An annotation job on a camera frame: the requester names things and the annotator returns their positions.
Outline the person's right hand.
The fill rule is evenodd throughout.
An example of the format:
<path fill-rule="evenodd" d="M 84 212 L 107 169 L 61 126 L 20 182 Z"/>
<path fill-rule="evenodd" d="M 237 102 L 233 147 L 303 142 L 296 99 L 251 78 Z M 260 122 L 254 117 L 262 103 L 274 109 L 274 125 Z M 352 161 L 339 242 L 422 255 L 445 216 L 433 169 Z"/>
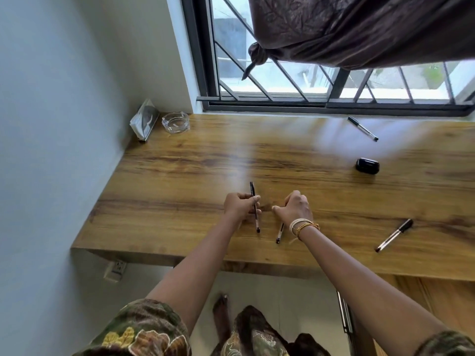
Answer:
<path fill-rule="evenodd" d="M 295 220 L 313 221 L 312 210 L 308 203 L 306 196 L 302 195 L 300 191 L 295 190 L 291 192 L 285 199 L 285 207 L 287 208 L 286 217 L 278 217 L 286 227 L 290 228 L 292 222 Z"/>

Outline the person's left hand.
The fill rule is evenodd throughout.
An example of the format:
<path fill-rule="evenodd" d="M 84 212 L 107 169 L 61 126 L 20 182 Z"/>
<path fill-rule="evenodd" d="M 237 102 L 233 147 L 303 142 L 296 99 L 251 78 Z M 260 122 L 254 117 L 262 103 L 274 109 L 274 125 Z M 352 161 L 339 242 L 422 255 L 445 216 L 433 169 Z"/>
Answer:
<path fill-rule="evenodd" d="M 261 196 L 245 193 L 229 193 L 224 201 L 224 215 L 231 222 L 238 224 L 261 213 L 258 208 Z"/>

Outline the person's right forearm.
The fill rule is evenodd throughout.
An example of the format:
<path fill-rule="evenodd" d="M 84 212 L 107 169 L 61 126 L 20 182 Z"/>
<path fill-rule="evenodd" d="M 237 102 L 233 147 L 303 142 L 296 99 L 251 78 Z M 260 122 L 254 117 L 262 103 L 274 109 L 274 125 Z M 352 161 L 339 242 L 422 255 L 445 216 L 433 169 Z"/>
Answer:
<path fill-rule="evenodd" d="M 298 222 L 295 231 L 388 356 L 413 356 L 429 338 L 448 330 L 431 313 L 355 260 L 310 223 Z"/>

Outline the person's left forearm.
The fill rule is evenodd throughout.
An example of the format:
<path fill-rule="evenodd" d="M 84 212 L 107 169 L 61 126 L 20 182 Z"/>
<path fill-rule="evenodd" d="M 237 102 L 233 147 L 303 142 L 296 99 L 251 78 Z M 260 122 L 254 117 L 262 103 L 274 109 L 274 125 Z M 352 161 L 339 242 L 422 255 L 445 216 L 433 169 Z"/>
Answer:
<path fill-rule="evenodd" d="M 211 292 L 230 239 L 243 219 L 237 211 L 224 213 L 199 245 L 146 296 L 146 299 L 169 305 L 180 316 L 189 334 Z"/>

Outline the black earbud case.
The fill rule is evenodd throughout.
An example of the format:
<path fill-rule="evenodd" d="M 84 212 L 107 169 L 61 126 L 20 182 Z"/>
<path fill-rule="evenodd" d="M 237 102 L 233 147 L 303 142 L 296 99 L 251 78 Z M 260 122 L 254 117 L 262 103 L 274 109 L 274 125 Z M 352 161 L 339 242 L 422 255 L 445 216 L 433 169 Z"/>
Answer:
<path fill-rule="evenodd" d="M 380 163 L 372 159 L 361 157 L 357 159 L 355 169 L 361 173 L 376 175 L 380 171 Z"/>

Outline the clear glass ashtray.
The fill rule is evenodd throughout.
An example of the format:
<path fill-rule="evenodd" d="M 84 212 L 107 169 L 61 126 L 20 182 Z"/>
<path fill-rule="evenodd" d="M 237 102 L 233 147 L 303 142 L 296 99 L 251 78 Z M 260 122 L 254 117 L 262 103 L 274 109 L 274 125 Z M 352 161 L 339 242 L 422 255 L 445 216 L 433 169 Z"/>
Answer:
<path fill-rule="evenodd" d="M 162 116 L 162 125 L 170 135 L 180 134 L 190 130 L 190 117 L 182 111 L 167 113 Z"/>

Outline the black capped clear pen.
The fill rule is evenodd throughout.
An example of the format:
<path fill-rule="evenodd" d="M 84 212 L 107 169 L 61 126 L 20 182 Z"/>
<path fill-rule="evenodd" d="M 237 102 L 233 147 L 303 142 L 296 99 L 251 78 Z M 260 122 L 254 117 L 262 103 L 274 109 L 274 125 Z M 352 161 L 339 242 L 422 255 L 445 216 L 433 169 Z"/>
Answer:
<path fill-rule="evenodd" d="M 398 227 L 387 239 L 385 239 L 380 245 L 378 245 L 374 251 L 376 253 L 384 250 L 391 242 L 393 242 L 399 235 L 405 233 L 408 229 L 413 226 L 414 221 L 412 219 L 407 219 L 400 227 Z"/>
<path fill-rule="evenodd" d="M 365 135 L 370 137 L 374 142 L 377 142 L 379 138 L 375 136 L 371 131 L 369 131 L 365 126 L 363 126 L 357 119 L 354 117 L 348 117 L 347 120 L 352 123 L 357 129 L 363 132 Z"/>

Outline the metal window grille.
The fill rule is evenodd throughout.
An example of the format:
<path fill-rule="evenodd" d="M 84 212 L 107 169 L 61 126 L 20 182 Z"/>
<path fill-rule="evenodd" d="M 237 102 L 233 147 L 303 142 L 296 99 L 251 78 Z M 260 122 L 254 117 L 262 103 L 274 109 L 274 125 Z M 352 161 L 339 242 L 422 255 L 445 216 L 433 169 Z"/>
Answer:
<path fill-rule="evenodd" d="M 248 0 L 209 0 L 216 77 L 223 97 L 272 101 L 380 103 L 467 102 L 475 92 L 475 59 L 360 71 L 268 59 L 242 79 L 256 40 Z"/>

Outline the person's foot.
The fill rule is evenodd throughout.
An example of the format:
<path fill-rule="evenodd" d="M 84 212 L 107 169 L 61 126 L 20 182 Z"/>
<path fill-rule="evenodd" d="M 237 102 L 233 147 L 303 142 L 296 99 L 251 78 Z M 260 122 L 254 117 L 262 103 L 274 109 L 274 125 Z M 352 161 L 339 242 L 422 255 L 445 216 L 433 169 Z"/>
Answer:
<path fill-rule="evenodd" d="M 228 295 L 224 293 L 219 295 L 213 305 L 212 313 L 218 344 L 222 346 L 230 338 L 232 333 Z"/>

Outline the plastic tissue packet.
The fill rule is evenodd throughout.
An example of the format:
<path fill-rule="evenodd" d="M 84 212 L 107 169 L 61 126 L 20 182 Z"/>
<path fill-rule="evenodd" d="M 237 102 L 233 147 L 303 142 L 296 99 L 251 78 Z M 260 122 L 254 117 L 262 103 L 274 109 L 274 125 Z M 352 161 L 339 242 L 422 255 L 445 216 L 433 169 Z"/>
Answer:
<path fill-rule="evenodd" d="M 146 99 L 129 122 L 140 142 L 146 142 L 153 130 L 160 112 L 150 99 Z"/>

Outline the green floral patterned garment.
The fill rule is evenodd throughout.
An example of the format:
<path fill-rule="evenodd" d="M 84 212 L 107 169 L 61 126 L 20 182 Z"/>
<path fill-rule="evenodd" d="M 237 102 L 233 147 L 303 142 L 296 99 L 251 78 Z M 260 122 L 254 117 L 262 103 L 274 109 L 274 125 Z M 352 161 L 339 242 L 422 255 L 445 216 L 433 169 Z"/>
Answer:
<path fill-rule="evenodd" d="M 73 356 L 192 356 L 189 333 L 167 304 L 140 299 L 123 307 L 106 328 Z M 230 336 L 210 356 L 331 356 L 307 333 L 286 341 L 255 307 L 235 318 Z M 425 341 L 414 356 L 475 356 L 465 335 L 443 331 Z"/>

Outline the wooden cabinet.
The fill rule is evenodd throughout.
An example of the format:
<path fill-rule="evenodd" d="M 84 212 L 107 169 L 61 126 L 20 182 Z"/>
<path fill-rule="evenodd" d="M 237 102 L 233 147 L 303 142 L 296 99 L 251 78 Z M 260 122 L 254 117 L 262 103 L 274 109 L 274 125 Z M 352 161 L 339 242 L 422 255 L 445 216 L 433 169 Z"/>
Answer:
<path fill-rule="evenodd" d="M 414 300 L 442 322 L 475 343 L 475 281 L 455 281 L 379 274 L 391 286 Z M 348 333 L 351 356 L 388 356 L 350 310 Z"/>

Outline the dark brown curtain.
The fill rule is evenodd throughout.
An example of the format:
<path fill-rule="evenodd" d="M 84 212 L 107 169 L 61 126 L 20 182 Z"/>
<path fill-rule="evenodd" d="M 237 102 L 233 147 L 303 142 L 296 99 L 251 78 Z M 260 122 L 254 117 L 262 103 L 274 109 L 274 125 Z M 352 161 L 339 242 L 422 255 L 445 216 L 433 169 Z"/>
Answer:
<path fill-rule="evenodd" d="M 248 0 L 267 59 L 362 70 L 475 58 L 475 0 Z"/>

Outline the dark window frame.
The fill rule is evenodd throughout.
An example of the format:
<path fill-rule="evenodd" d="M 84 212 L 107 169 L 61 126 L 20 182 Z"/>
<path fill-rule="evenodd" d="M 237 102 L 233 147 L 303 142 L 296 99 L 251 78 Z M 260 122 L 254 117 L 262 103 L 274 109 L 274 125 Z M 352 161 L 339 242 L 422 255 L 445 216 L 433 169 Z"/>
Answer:
<path fill-rule="evenodd" d="M 380 103 L 337 101 L 272 101 L 245 98 L 243 101 L 229 91 L 231 97 L 219 96 L 219 86 L 216 77 L 216 60 L 212 37 L 212 18 L 209 0 L 181 0 L 185 16 L 191 53 L 198 79 L 200 102 L 205 111 L 249 111 L 276 113 L 315 113 L 340 115 L 368 115 L 393 117 L 465 117 L 475 112 L 475 92 L 467 102 L 452 103 Z"/>

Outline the white wall socket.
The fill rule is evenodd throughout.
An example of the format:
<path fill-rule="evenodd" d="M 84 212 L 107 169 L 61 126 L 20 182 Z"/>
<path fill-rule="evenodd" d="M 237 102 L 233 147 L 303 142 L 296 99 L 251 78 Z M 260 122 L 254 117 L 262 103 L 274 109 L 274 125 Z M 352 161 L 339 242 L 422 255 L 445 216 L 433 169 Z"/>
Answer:
<path fill-rule="evenodd" d="M 122 280 L 127 263 L 121 260 L 110 261 L 104 272 L 104 280 L 117 283 Z"/>

